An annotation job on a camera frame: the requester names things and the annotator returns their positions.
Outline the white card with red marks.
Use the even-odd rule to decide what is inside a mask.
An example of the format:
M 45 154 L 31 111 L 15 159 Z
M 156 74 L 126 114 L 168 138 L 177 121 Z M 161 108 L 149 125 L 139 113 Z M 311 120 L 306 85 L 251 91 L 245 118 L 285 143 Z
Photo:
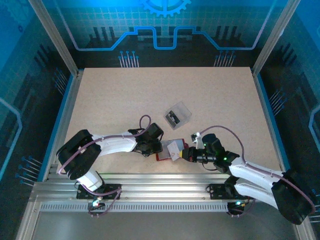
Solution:
M 180 143 L 180 140 L 174 140 L 167 146 L 172 161 L 176 161 L 180 158 Z

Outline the aluminium front rail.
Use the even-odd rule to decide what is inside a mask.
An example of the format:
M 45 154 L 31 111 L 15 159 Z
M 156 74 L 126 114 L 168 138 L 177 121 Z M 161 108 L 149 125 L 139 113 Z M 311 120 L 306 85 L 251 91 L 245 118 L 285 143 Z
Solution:
M 75 201 L 75 181 L 58 174 L 36 182 L 31 191 L 31 201 Z M 107 184 L 120 184 L 123 202 L 199 202 L 210 199 L 209 184 L 223 184 L 229 175 L 221 173 L 195 174 L 101 174 Z

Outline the clear acrylic card box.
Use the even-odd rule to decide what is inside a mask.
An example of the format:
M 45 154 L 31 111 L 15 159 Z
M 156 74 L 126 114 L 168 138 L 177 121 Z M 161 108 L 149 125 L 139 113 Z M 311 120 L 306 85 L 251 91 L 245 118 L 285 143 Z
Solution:
M 176 126 L 172 126 L 169 121 L 166 118 L 166 115 L 170 112 L 173 111 L 177 117 L 179 118 L 180 122 L 176 125 Z M 169 124 L 169 126 L 171 127 L 172 130 L 176 130 L 180 127 L 182 127 L 183 125 L 187 124 L 190 119 L 191 119 L 192 113 L 189 111 L 189 109 L 185 106 L 185 104 L 180 101 L 178 103 L 176 103 L 175 105 L 173 105 L 172 107 L 170 107 L 164 114 L 164 119 L 167 121 L 167 123 Z

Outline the red leather card holder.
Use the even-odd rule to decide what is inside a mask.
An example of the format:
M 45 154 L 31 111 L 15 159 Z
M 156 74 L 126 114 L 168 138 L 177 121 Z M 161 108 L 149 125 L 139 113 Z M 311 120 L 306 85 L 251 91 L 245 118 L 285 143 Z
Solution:
M 180 141 L 180 146 L 179 146 L 179 149 L 180 150 L 184 150 L 186 148 L 189 147 L 189 145 L 185 142 L 185 140 L 183 138 L 178 138 L 178 139 L 172 139 L 172 140 L 164 140 L 161 142 L 162 144 L 162 151 L 160 153 L 157 153 L 156 154 L 156 160 L 159 162 L 159 161 L 164 161 L 164 160 L 172 160 L 171 157 L 170 157 L 170 154 L 169 154 L 169 151 L 167 149 L 167 146 L 175 141 L 175 140 L 178 140 Z

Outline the black card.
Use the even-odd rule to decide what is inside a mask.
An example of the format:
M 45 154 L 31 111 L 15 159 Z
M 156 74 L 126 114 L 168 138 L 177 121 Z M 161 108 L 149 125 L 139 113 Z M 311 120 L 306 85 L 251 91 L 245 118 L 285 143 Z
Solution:
M 177 115 L 171 110 L 169 113 L 169 118 L 175 123 L 178 124 L 180 122 L 180 119 L 177 117 Z

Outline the small lit circuit board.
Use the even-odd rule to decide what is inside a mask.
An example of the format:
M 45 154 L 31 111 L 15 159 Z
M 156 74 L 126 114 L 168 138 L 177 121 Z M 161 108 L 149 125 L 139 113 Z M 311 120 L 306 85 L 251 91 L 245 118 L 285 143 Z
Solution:
M 247 203 L 245 201 L 237 200 L 235 202 L 228 202 L 227 209 L 232 215 L 240 215 L 244 212 Z
M 103 202 L 101 202 L 99 199 L 95 199 L 92 201 L 92 203 L 88 205 L 88 210 L 95 211 L 95 210 L 101 209 L 104 206 L 105 204 Z

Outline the aluminium frame post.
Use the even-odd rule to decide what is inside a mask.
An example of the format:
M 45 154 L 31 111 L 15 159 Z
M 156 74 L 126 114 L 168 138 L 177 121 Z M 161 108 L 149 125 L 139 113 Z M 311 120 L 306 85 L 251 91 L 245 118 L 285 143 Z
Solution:
M 49 38 L 57 49 L 68 70 L 73 77 L 77 77 L 79 75 L 79 69 L 74 62 L 71 53 L 69 52 L 44 3 L 42 2 L 42 0 L 28 0 L 28 2 L 33 8 L 35 14 L 37 15 L 39 21 L 47 32 Z
M 264 64 L 268 60 L 271 52 L 273 51 L 275 45 L 283 34 L 285 28 L 287 27 L 290 19 L 295 13 L 301 0 L 288 0 L 283 11 L 281 12 L 277 22 L 275 23 L 265 45 L 263 46 L 260 54 L 258 55 L 253 68 L 252 76 L 256 78 L 263 68 Z

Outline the grey metal panel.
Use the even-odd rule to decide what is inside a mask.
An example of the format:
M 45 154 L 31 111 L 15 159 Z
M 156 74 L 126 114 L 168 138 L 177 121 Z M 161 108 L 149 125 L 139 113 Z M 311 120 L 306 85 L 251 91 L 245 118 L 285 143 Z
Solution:
M 291 224 L 264 213 L 231 218 L 225 213 L 43 212 L 32 240 L 297 240 Z

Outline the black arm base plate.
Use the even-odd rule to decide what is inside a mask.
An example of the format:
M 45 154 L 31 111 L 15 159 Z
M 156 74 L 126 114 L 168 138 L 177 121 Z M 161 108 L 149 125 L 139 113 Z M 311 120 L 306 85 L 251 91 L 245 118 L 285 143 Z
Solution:
M 238 198 L 235 191 L 225 184 L 209 184 L 205 190 L 209 193 L 211 200 L 234 200 Z
M 85 190 L 85 188 L 82 185 L 78 185 L 76 187 L 77 193 L 76 193 L 76 199 L 78 200 L 93 200 L 98 197 L 102 197 L 105 200 L 111 200 L 114 199 L 118 193 L 118 190 L 120 190 L 122 187 L 121 184 L 106 184 L 104 183 L 102 186 L 100 186 L 98 189 L 93 190 L 96 194 L 103 194 L 103 195 L 96 195 L 88 192 Z

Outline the aluminium side rail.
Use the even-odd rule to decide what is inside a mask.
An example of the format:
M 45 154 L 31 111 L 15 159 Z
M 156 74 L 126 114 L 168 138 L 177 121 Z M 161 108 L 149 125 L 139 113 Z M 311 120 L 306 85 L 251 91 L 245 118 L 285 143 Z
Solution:
M 287 171 L 291 168 L 280 132 L 276 123 L 275 116 L 272 112 L 271 104 L 262 81 L 260 74 L 252 74 L 253 81 L 258 93 L 258 97 L 262 106 L 264 117 L 271 136 L 273 147 L 275 149 L 276 158 L 281 170 Z
M 71 76 L 68 80 L 48 146 L 45 151 L 42 166 L 38 174 L 37 182 L 43 182 L 47 179 L 51 165 L 56 160 L 56 152 L 61 145 L 64 144 L 83 73 L 84 69 L 80 69 L 78 76 Z

